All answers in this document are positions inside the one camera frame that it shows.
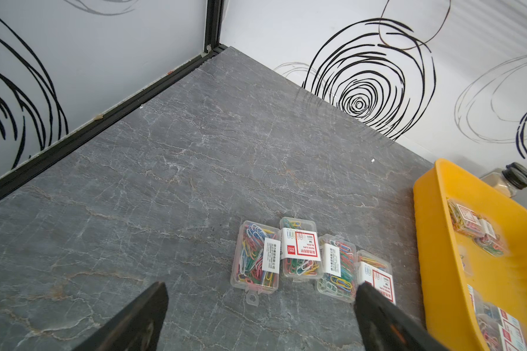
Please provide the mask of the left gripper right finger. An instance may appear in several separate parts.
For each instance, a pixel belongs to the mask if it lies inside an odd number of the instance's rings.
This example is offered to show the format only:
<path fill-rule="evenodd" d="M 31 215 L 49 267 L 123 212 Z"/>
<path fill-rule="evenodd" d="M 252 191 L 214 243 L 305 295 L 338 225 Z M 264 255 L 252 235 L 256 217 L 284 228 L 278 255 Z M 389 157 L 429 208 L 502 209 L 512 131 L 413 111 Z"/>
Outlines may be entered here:
<path fill-rule="evenodd" d="M 366 350 L 446 349 L 368 283 L 357 288 L 354 313 Z"/>

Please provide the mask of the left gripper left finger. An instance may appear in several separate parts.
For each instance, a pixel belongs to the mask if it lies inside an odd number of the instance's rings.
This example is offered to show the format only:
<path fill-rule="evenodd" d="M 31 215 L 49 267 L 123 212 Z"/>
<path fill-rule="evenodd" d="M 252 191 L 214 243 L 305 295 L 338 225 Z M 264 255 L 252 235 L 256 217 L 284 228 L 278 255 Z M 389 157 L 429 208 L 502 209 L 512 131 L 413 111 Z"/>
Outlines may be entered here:
<path fill-rule="evenodd" d="M 155 282 L 76 350 L 156 350 L 168 311 L 164 282 Z"/>

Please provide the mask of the paper clip box table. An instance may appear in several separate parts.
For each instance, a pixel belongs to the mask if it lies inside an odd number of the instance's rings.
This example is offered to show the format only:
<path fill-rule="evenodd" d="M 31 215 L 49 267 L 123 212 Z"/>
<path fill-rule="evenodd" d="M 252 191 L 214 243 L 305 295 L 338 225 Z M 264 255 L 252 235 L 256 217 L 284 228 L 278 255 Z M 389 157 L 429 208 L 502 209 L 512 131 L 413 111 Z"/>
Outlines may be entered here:
<path fill-rule="evenodd" d="M 367 251 L 357 252 L 357 284 L 369 284 L 396 304 L 391 264 Z"/>

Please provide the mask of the yellow plastic tray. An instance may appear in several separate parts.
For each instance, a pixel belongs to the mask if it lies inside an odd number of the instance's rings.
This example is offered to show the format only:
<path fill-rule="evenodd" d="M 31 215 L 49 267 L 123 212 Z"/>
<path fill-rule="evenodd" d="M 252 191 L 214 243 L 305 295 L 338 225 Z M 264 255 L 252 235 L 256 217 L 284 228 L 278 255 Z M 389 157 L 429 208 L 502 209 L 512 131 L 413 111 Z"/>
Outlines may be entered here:
<path fill-rule="evenodd" d="M 470 290 L 517 318 L 527 338 L 527 210 L 456 164 L 439 159 L 414 184 L 425 320 L 450 350 L 486 350 Z M 448 203 L 485 216 L 506 241 L 494 257 L 456 232 Z"/>

